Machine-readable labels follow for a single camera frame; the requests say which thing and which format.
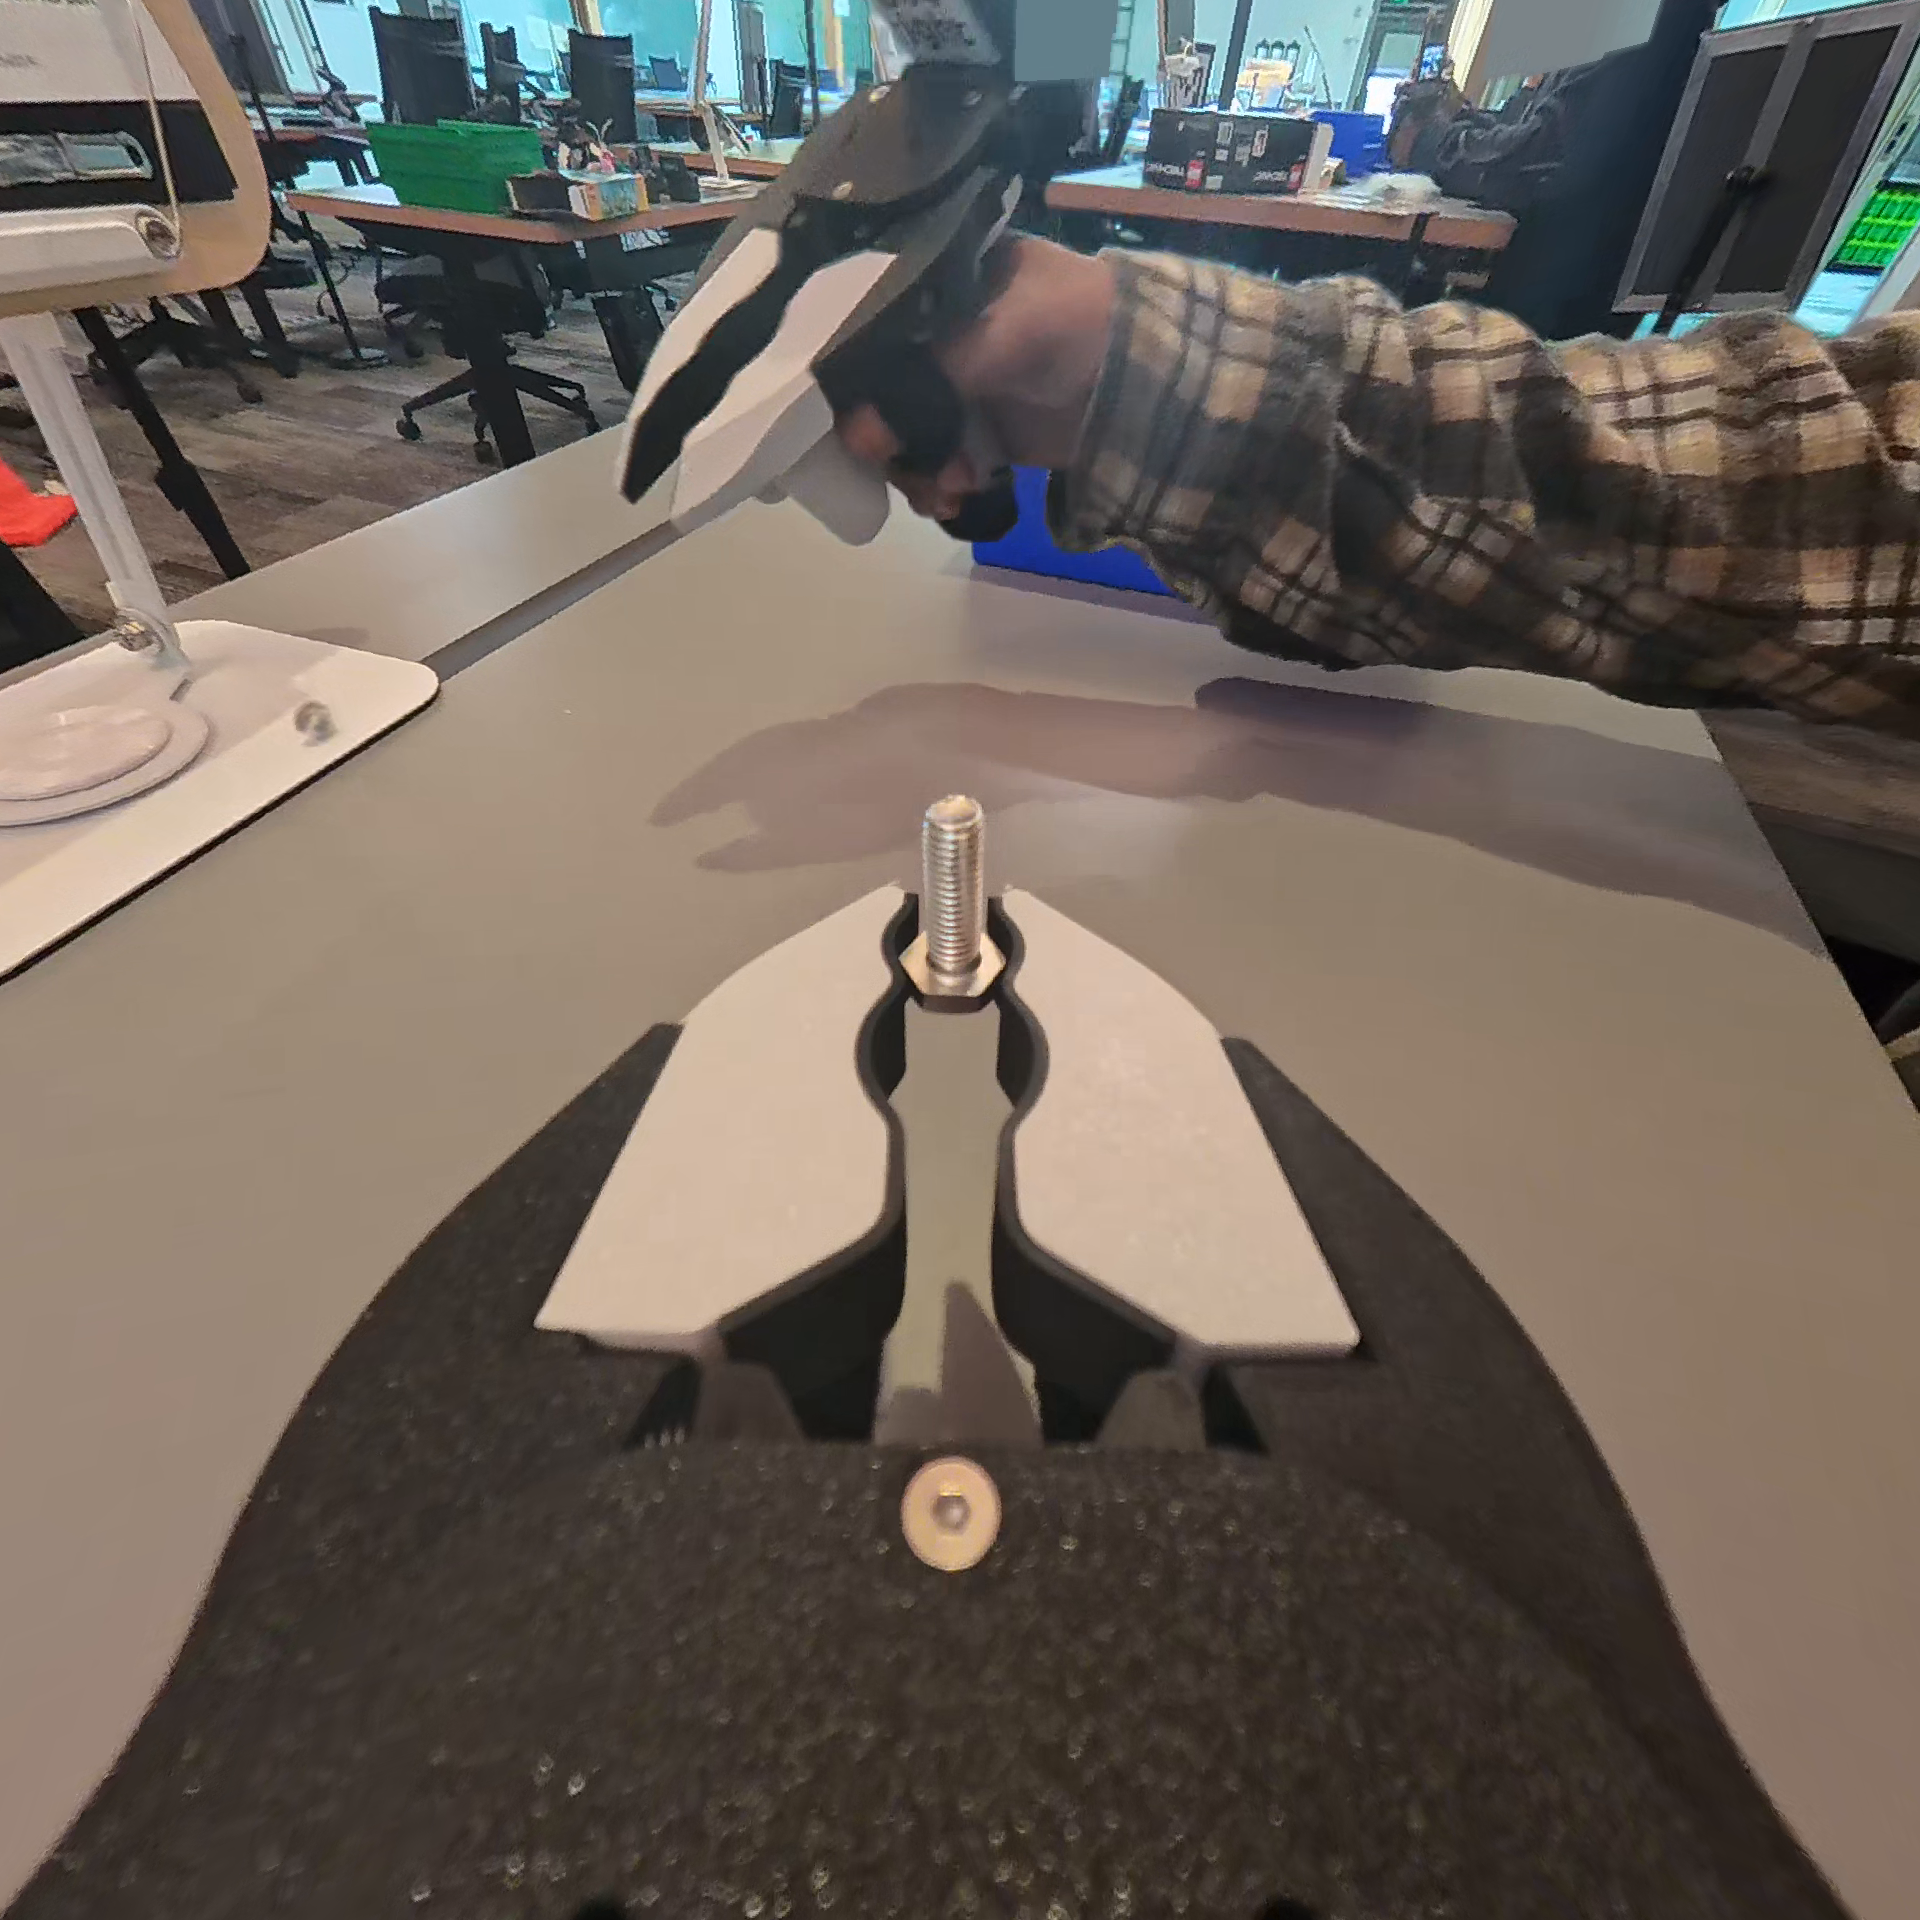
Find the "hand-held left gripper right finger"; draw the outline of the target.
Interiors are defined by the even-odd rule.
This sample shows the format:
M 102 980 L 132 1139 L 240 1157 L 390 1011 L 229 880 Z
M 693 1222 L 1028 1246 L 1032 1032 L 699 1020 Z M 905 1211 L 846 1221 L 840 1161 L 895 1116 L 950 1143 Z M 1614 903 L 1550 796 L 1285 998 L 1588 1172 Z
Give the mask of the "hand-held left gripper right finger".
M 1048 1435 L 1131 1380 L 1342 1363 L 1360 1328 L 1228 1039 L 1179 990 L 1036 893 L 992 904 L 992 1310 Z

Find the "wooden rimmed display board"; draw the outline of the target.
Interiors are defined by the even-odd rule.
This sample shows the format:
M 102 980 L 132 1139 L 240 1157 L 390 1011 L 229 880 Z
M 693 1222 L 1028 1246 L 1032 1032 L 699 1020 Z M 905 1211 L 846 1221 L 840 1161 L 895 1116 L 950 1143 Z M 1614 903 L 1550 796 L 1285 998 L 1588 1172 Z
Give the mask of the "wooden rimmed display board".
M 3 4 L 4 320 L 230 286 L 269 221 L 247 110 L 192 4 Z

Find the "black cardboard box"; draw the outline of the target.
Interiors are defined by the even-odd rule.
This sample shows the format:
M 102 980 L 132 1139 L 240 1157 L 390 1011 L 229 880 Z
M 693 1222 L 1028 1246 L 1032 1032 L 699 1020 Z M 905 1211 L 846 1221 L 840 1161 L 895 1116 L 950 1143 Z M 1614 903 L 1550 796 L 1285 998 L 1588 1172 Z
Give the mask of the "black cardboard box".
M 1158 108 L 1142 148 L 1142 183 L 1187 195 L 1289 198 L 1321 188 L 1333 126 L 1291 112 Z

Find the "white metal stand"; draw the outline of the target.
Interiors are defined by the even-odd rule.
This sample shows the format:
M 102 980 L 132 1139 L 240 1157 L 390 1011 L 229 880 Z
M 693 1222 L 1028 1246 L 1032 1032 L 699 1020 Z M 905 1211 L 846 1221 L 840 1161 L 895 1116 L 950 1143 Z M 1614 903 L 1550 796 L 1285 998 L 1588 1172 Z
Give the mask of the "white metal stand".
M 7 320 L 4 357 L 113 611 L 89 645 L 4 680 L 3 974 L 13 976 L 414 720 L 441 680 L 425 662 L 174 615 L 52 318 Z

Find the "small colourful box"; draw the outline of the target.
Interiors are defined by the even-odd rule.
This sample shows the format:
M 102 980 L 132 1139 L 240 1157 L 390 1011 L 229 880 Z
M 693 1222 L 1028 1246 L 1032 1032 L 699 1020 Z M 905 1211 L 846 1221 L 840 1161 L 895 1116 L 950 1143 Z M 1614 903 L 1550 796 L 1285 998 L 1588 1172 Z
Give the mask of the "small colourful box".
M 645 179 L 619 172 L 543 169 L 502 184 L 517 214 L 550 221 L 612 223 L 651 206 Z

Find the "person's right hand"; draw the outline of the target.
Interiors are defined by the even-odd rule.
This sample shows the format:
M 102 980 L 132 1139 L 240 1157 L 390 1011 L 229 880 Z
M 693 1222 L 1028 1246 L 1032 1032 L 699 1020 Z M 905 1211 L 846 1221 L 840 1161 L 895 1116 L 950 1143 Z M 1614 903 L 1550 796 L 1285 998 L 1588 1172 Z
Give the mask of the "person's right hand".
M 1117 277 L 1103 255 L 1038 236 L 996 245 L 990 300 L 941 348 L 966 411 L 965 449 L 1048 473 L 1072 465 L 1105 364 Z

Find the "blue plastic bin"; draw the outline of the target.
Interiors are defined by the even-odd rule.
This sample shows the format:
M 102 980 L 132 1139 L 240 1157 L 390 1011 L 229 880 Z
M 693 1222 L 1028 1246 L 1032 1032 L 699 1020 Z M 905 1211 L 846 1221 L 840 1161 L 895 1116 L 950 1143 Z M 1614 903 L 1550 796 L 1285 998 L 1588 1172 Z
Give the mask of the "blue plastic bin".
M 1158 574 L 1121 543 L 1095 551 L 1059 545 L 1046 520 L 1046 492 L 1048 476 L 1043 469 L 1014 469 L 1014 523 L 999 540 L 973 542 L 976 567 L 1062 584 L 1173 597 Z

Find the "wooden topped office desk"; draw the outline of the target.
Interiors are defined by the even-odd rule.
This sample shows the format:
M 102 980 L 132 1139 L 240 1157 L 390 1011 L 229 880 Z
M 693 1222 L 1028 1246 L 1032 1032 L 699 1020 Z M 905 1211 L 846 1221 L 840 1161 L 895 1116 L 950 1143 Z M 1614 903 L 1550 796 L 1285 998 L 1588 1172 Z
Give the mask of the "wooden topped office desk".
M 1193 195 L 1145 183 L 1142 166 L 1117 164 L 1046 183 L 1045 206 L 1061 214 L 1224 227 L 1247 233 L 1313 233 L 1357 241 L 1430 245 L 1453 252 L 1504 252 L 1517 216 L 1465 198 L 1412 188 L 1348 183 L 1291 197 Z
M 385 184 L 289 198 L 294 211 L 344 223 L 379 254 L 469 261 L 513 252 L 520 262 L 540 268 L 547 295 L 587 302 L 623 392 L 637 388 L 664 328 L 653 289 L 695 272 L 747 200 L 747 195 L 668 200 L 612 223 L 576 223 L 513 211 L 411 207 L 398 204 Z

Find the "green plastic crates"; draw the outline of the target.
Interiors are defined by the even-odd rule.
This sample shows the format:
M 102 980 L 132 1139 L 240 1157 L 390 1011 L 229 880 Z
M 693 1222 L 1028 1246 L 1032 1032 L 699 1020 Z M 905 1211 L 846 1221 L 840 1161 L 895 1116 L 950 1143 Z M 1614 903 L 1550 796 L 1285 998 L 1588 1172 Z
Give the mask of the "green plastic crates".
M 543 139 L 529 126 L 438 120 L 366 128 L 379 180 L 411 207 L 512 212 L 512 180 L 543 172 Z

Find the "silver threaded bolt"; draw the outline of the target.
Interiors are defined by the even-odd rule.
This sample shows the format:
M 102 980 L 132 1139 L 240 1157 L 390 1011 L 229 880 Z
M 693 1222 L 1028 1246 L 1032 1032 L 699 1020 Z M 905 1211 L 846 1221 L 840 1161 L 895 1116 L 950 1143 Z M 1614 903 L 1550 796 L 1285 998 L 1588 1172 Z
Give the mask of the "silver threaded bolt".
M 918 929 L 901 955 L 918 1004 L 934 1015 L 973 1011 L 1003 974 L 990 935 L 985 812 L 977 799 L 947 796 L 920 821 Z

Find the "person's right forearm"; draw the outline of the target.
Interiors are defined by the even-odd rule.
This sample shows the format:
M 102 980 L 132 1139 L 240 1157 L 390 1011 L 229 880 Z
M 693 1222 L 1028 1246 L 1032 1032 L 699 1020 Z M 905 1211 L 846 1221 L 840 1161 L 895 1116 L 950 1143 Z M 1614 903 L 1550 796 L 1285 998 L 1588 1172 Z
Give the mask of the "person's right forearm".
M 1917 736 L 1917 325 L 1544 343 L 1369 279 L 1111 252 L 1059 545 L 1231 645 Z

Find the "grey panel on tripod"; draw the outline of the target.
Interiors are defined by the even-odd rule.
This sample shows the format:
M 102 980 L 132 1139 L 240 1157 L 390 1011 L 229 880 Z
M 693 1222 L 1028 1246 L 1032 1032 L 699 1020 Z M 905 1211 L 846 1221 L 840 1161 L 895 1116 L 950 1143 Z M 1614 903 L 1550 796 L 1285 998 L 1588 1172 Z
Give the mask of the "grey panel on tripod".
M 1854 4 L 1707 31 L 1614 311 L 1790 311 L 1916 129 L 1917 4 Z

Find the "black computer monitor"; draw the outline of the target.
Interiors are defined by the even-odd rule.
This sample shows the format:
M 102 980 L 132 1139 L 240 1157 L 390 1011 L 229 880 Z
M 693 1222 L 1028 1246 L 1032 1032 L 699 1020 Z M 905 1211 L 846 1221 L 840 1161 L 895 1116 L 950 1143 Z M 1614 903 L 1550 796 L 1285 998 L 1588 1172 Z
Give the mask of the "black computer monitor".
M 630 33 L 567 33 L 567 95 L 577 120 L 600 144 L 622 148 L 637 142 L 636 51 Z
M 409 14 L 372 6 L 367 25 L 383 123 L 431 128 L 472 117 L 472 72 L 457 11 Z

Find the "black office chair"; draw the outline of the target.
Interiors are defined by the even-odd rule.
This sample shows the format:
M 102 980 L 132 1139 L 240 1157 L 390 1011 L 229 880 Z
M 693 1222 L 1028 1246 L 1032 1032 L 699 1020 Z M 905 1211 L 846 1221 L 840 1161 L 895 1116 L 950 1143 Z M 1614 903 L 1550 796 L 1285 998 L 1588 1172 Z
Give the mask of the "black office chair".
M 536 399 L 587 433 L 600 430 L 577 380 L 528 368 L 513 357 L 512 345 L 519 339 L 540 341 L 549 323 L 547 279 L 513 252 L 469 261 L 381 252 L 375 300 L 390 345 L 419 357 L 419 328 L 435 328 L 444 352 L 461 364 L 460 375 L 400 405 L 392 420 L 400 441 L 420 443 L 420 419 L 454 399 L 467 406 L 471 455 L 479 464 L 533 460 L 525 399 Z

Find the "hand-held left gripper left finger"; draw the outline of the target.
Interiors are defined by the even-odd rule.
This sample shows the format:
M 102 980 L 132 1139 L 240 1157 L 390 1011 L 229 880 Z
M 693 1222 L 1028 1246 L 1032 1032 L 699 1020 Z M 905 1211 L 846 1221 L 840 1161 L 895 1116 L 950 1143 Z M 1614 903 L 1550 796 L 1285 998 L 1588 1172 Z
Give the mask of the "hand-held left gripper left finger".
M 913 897 L 881 885 L 756 955 L 673 1028 L 534 1328 L 759 1367 L 808 1435 L 868 1435 L 905 1300 Z

